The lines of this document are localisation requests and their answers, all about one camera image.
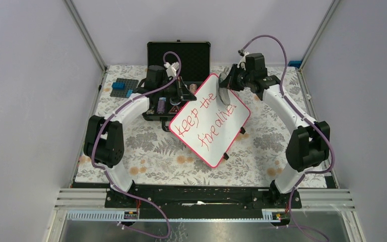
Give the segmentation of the pink framed whiteboard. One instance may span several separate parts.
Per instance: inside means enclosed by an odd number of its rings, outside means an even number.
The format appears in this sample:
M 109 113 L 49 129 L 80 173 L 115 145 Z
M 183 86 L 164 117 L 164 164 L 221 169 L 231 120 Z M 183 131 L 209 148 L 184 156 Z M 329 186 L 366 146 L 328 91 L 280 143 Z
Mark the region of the pink framed whiteboard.
M 228 94 L 229 106 L 218 96 L 218 76 L 210 74 L 197 89 L 197 100 L 187 102 L 169 124 L 170 131 L 211 168 L 219 165 L 251 115 L 234 92 Z

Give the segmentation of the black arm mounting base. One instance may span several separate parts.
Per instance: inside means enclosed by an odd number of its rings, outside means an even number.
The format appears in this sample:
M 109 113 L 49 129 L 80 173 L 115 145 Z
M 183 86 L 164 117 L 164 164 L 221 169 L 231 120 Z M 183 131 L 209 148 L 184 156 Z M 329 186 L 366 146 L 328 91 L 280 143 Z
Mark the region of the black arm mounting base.
M 166 213 L 226 214 L 241 210 L 281 210 L 302 207 L 295 192 L 278 195 L 273 189 L 250 187 L 134 185 L 128 195 L 114 189 L 106 192 L 106 208 L 157 211 Z

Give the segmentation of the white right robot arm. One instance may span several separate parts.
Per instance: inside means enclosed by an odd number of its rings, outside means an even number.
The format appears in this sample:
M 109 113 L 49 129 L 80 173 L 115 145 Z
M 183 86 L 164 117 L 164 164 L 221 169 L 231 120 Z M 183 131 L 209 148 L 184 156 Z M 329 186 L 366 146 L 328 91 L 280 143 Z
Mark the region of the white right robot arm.
M 288 193 L 301 179 L 330 155 L 330 127 L 326 122 L 316 122 L 286 93 L 283 79 L 270 76 L 261 53 L 239 52 L 241 60 L 219 76 L 218 96 L 229 106 L 231 91 L 248 88 L 269 106 L 282 120 L 291 134 L 286 149 L 287 165 L 272 182 L 269 193 L 271 205 L 283 207 L 289 201 Z

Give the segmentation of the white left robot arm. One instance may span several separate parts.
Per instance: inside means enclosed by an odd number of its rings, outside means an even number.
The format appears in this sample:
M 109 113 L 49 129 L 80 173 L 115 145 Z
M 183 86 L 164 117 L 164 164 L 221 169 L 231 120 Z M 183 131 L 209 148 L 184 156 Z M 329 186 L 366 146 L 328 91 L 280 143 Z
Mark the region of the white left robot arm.
M 124 207 L 136 202 L 136 194 L 130 190 L 133 180 L 121 162 L 123 129 L 150 108 L 154 94 L 171 93 L 173 87 L 177 88 L 180 72 L 180 62 L 149 66 L 146 77 L 120 107 L 106 116 L 93 115 L 88 120 L 83 153 L 91 159 L 94 168 L 104 171 L 111 188 L 118 191 L 117 201 Z

